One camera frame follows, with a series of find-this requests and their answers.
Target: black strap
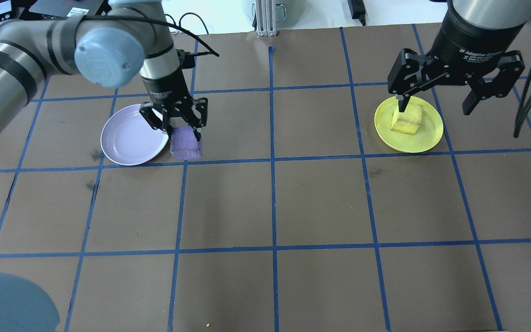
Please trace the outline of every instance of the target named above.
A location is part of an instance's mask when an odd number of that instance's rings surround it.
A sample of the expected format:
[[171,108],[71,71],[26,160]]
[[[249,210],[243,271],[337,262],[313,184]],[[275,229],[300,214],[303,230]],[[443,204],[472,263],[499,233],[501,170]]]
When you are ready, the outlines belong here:
[[77,28],[83,20],[84,15],[74,15],[65,19],[61,28],[61,58],[63,61],[75,67],[75,48],[77,47]]
[[2,51],[0,51],[0,68],[8,72],[24,87],[28,97],[27,102],[29,103],[36,95],[36,81],[30,72]]
[[46,32],[46,48],[48,50],[48,56],[50,57],[51,62],[53,65],[63,74],[70,75],[70,73],[67,73],[65,69],[61,67],[61,64],[57,61],[57,56],[54,55],[54,48],[53,48],[53,30],[55,25],[57,25],[59,22],[53,22],[50,27],[48,27],[48,31]]
[[13,47],[19,49],[20,51],[26,53],[29,57],[31,57],[34,60],[34,62],[36,62],[36,65],[38,65],[38,67],[40,67],[40,70],[42,71],[42,75],[44,77],[46,77],[46,68],[44,68],[44,65],[42,64],[42,61],[40,61],[40,59],[38,59],[38,57],[36,57],[36,55],[34,55],[34,53],[32,53],[30,50],[28,50],[24,46],[21,46],[19,44],[16,44],[15,42],[12,42],[12,41],[9,41],[9,40],[0,40],[0,43],[1,44],[7,44],[9,46],[13,46]]
[[145,57],[145,59],[153,59],[153,58],[156,58],[156,57],[160,57],[161,55],[164,55],[165,53],[171,51],[173,49],[173,46],[175,46],[175,43],[171,43],[171,45],[168,47],[168,48],[165,48],[164,50],[162,51],[159,51],[157,53],[152,53],[152,54],[149,54]]

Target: plate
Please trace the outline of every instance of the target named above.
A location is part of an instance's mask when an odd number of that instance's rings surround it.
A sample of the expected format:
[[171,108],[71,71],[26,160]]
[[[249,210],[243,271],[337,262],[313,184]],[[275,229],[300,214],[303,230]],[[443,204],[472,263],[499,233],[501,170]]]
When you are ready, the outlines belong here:
[[374,114],[374,126],[378,136],[389,147],[402,153],[422,153],[428,151],[439,143],[444,135],[444,122],[436,108],[421,98],[411,96],[409,103],[423,107],[421,127],[415,135],[407,135],[390,130],[392,113],[399,106],[396,97],[383,101]]
[[152,130],[139,113],[141,104],[114,113],[101,130],[101,150],[109,160],[134,166],[156,157],[167,145],[169,136]]

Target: yellow plate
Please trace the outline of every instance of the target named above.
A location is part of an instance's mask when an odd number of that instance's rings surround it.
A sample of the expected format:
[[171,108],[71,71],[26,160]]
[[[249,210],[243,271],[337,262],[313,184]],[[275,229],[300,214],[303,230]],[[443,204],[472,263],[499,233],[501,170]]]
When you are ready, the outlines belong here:
[[389,147],[402,153],[422,153],[433,148],[440,141],[444,135],[444,123],[436,108],[427,101],[412,96],[410,103],[423,107],[421,127],[415,135],[390,130],[392,113],[399,106],[396,97],[390,97],[378,106],[374,115],[374,125],[378,136]]

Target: sponge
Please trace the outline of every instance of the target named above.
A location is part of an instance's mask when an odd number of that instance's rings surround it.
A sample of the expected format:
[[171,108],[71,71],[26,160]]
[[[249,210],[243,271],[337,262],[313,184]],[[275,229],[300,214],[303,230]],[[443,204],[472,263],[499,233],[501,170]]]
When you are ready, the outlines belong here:
[[421,105],[409,103],[404,112],[399,112],[399,107],[397,107],[392,113],[390,130],[407,135],[415,135],[421,126],[422,116],[423,107]]
[[173,127],[169,151],[175,160],[202,159],[202,141],[196,140],[194,130],[190,126]]

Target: purple sponge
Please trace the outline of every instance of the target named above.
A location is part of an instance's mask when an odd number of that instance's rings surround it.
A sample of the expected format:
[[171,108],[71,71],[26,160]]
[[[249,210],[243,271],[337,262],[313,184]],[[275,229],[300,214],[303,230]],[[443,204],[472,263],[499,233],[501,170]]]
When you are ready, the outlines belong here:
[[196,140],[192,127],[175,127],[171,131],[169,151],[175,160],[202,159],[202,141]]

